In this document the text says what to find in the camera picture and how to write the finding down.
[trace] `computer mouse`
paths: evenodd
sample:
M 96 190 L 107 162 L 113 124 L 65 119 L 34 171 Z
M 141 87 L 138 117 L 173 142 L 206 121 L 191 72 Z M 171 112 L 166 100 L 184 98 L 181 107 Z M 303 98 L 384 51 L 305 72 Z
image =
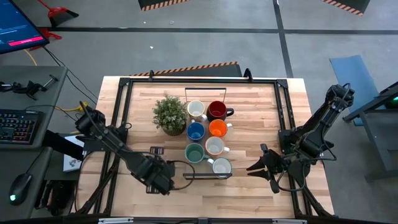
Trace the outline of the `computer mouse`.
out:
M 32 175 L 19 174 L 12 182 L 9 191 L 9 200 L 11 205 L 20 205 L 27 197 Z

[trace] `potted plant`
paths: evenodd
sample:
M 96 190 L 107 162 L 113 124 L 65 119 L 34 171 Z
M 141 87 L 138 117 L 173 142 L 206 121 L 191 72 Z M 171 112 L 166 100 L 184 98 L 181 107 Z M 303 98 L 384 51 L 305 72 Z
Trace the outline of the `potted plant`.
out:
M 162 127 L 169 136 L 178 136 L 187 127 L 187 103 L 182 103 L 177 96 L 166 95 L 165 99 L 157 100 L 152 110 L 156 128 Z

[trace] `green mug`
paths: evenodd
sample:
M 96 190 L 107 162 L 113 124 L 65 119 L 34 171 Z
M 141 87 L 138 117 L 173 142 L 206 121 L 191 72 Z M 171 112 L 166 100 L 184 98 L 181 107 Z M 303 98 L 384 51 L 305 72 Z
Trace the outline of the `green mug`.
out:
M 185 148 L 185 158 L 191 163 L 198 163 L 204 158 L 210 158 L 205 154 L 205 149 L 198 143 L 191 143 Z

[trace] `yellow cable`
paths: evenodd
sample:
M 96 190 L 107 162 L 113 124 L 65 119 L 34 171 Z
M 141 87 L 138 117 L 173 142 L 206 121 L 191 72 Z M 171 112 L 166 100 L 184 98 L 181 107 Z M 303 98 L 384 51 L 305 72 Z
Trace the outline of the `yellow cable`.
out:
M 37 66 L 37 63 L 36 63 L 35 59 L 33 58 L 33 56 L 26 49 L 24 49 L 24 50 L 29 55 L 29 57 L 32 59 L 32 61 L 35 64 L 35 66 Z
M 84 104 L 84 106 L 88 106 L 88 103 L 85 102 L 85 101 L 83 102 L 83 104 Z M 62 109 L 62 108 L 56 106 L 55 109 L 57 109 L 57 110 L 63 110 L 63 111 L 66 111 L 66 112 L 70 112 L 70 111 L 80 111 L 80 112 L 84 112 L 84 110 L 83 110 L 83 108 L 82 108 L 81 106 L 78 106 L 78 107 L 72 108 L 72 109 Z

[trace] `rgb keyboard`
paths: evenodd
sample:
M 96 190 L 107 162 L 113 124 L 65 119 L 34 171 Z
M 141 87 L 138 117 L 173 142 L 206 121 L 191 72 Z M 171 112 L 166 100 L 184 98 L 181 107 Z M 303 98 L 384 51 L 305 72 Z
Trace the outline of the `rgb keyboard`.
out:
M 0 109 L 0 144 L 32 144 L 43 112 Z

